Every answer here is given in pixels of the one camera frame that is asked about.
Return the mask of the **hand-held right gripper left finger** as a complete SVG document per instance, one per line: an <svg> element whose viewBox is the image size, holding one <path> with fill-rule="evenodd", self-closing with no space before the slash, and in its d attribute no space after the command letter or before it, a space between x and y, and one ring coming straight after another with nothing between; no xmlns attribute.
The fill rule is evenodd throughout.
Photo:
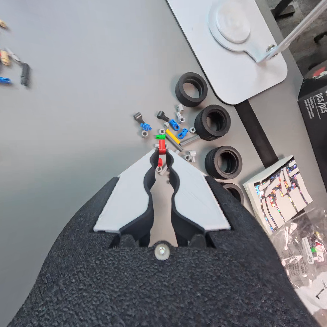
<svg viewBox="0 0 327 327"><path fill-rule="evenodd" d="M149 246L154 222L150 190L156 181L158 159L158 149L154 148L111 180L116 184L93 227L94 232L131 235L139 246Z"/></svg>

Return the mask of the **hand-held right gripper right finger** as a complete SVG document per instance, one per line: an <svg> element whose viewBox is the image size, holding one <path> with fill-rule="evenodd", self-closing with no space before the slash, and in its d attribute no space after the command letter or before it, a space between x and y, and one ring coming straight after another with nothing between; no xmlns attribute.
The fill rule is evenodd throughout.
<svg viewBox="0 0 327 327"><path fill-rule="evenodd" d="M230 223L209 186L206 175L174 151L166 151L171 198L171 223L178 247L187 247L195 235L231 230Z"/></svg>

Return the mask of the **cluster of mixed small parts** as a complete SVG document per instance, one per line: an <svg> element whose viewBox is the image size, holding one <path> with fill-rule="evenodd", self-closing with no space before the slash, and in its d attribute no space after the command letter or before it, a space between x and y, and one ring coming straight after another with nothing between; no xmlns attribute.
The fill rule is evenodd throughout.
<svg viewBox="0 0 327 327"><path fill-rule="evenodd" d="M183 152L183 145L189 144L193 141L199 140L199 135L195 134L196 129L195 127L191 128L183 128L181 129L181 124L185 122L185 117L181 116L181 112L183 111L182 104L179 104L177 106L177 118L169 118L165 115L165 113L160 110L157 113L157 118L159 120L162 120L163 128L158 129L157 133L153 134L153 137L156 139L155 147L159 148L161 145L161 142L163 141L169 141L171 145L175 147L175 153L180 154ZM140 112L137 112L133 115L134 120L138 123L140 126L140 135L144 139L150 139L152 127L150 124L146 123L143 119L143 116ZM174 135L173 132L170 130L173 129L175 132L178 132L177 135ZM187 138L183 140L188 133L194 134L192 137ZM184 159L187 162L195 163L196 161L196 151L190 150L188 153L185 154ZM165 172L168 170L167 163L162 163L162 158L159 158L158 166L156 168L156 171L159 173L159 175L165 174Z"/></svg>

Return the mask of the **grey desk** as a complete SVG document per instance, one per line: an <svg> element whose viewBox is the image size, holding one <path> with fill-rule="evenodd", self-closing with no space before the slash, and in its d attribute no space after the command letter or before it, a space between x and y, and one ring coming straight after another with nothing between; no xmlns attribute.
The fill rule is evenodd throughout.
<svg viewBox="0 0 327 327"><path fill-rule="evenodd" d="M110 248L109 180L151 148L132 115L201 72L166 1L1 1L31 88L1 89L1 326L317 326L263 236Z"/></svg>

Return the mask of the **black rubber toy tire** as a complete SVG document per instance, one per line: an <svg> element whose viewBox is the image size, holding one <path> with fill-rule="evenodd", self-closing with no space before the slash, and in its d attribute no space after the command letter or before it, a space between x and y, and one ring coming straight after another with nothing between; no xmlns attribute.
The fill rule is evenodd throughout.
<svg viewBox="0 0 327 327"><path fill-rule="evenodd" d="M237 185L235 185L234 183L220 183L220 184L226 191L228 191L242 205L244 204L243 192Z"/></svg>
<svg viewBox="0 0 327 327"><path fill-rule="evenodd" d="M242 166L240 153L228 145L212 149L205 158L206 171L215 179L234 179L241 173Z"/></svg>
<svg viewBox="0 0 327 327"><path fill-rule="evenodd" d="M183 85L186 83L192 84L198 90L198 98L191 97L186 93L183 87ZM195 72L187 72L183 74L179 78L175 87L175 94L177 99L182 105L185 105L189 108L194 108L200 105L206 99L207 93L208 86L206 81L201 75Z"/></svg>
<svg viewBox="0 0 327 327"><path fill-rule="evenodd" d="M196 116L194 127L201 139L213 141L228 133L231 118L222 106L209 105Z"/></svg>

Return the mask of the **shiny sticker sheet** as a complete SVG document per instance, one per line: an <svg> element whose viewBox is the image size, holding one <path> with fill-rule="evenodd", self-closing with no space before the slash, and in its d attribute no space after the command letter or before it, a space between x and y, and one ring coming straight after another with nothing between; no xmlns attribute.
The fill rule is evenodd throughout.
<svg viewBox="0 0 327 327"><path fill-rule="evenodd" d="M272 235L313 201L293 155L256 174L243 187L267 235Z"/></svg>

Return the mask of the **clear plastic bags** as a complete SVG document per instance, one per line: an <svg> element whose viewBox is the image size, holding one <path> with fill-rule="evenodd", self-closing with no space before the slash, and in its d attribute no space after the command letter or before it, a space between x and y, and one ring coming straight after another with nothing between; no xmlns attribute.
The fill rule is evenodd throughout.
<svg viewBox="0 0 327 327"><path fill-rule="evenodd" d="M327 213L299 214L270 237L297 295L321 326L327 323Z"/></svg>

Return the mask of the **white book stand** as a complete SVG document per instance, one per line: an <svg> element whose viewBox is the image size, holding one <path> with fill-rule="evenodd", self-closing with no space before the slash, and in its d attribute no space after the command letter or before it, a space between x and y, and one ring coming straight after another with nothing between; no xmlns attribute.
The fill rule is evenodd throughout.
<svg viewBox="0 0 327 327"><path fill-rule="evenodd" d="M277 44L256 1L167 1L216 96L235 105L284 81L281 54L323 11L321 1Z"/></svg>

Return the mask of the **black toy car set box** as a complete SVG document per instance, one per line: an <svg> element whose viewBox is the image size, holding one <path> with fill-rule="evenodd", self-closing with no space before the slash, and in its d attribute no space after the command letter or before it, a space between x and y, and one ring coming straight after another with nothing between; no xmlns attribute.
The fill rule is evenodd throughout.
<svg viewBox="0 0 327 327"><path fill-rule="evenodd" d="M327 188L327 61L313 67L304 77L298 105Z"/></svg>

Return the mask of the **pile of small connector pins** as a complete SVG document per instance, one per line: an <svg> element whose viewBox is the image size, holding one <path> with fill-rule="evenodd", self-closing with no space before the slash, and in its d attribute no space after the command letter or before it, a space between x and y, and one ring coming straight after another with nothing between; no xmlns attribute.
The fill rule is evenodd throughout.
<svg viewBox="0 0 327 327"><path fill-rule="evenodd" d="M0 20L0 27L1 29L8 30L8 25L2 19ZM11 62L14 61L17 63L21 68L21 75L20 75L20 84L26 88L30 86L30 73L31 68L28 63L23 62L14 52L10 49L0 49L0 62L1 65L9 67ZM0 84L3 85L11 85L12 81L8 77L0 77Z"/></svg>

